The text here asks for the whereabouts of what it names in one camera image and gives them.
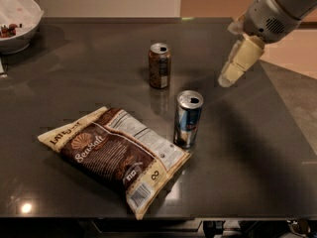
soda can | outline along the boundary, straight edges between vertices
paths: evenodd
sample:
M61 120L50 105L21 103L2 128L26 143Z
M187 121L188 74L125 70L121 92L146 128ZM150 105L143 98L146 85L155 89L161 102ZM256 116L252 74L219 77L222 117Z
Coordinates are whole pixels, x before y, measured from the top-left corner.
M156 43L149 51L150 86L166 88L170 77L170 50L167 44Z
M203 97L196 91L186 90L177 95L174 143L189 148L195 143Z

food in bowl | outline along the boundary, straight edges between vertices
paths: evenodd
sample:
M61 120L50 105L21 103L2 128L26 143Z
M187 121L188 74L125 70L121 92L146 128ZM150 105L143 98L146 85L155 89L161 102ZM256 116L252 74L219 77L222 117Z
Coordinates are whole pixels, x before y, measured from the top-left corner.
M4 25L3 27L0 27L0 38L9 38L17 35L18 28L17 24L10 24L9 27Z

nutrition label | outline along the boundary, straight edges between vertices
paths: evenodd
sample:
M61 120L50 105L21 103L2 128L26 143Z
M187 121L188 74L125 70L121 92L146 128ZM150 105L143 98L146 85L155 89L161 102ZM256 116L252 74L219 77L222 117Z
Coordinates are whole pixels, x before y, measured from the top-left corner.
M184 155L182 150L149 129L124 110L119 111L108 126L125 132L151 149L158 159L162 161L167 171L169 171Z

silver can top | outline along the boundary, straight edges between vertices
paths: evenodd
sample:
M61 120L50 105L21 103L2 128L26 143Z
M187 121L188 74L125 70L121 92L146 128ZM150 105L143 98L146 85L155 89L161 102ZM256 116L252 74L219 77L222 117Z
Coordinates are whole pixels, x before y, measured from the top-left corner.
M177 95L177 102L182 108L196 109L204 103L204 98L196 91L182 91Z
M169 51L168 45L164 43L156 43L151 45L150 50L155 54L165 54Z

brown soda can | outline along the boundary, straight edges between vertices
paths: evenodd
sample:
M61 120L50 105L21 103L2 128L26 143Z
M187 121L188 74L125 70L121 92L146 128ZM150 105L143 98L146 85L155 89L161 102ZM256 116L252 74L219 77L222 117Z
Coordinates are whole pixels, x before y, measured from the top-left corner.
M156 43L149 51L150 86L166 88L170 81L170 50L167 44Z

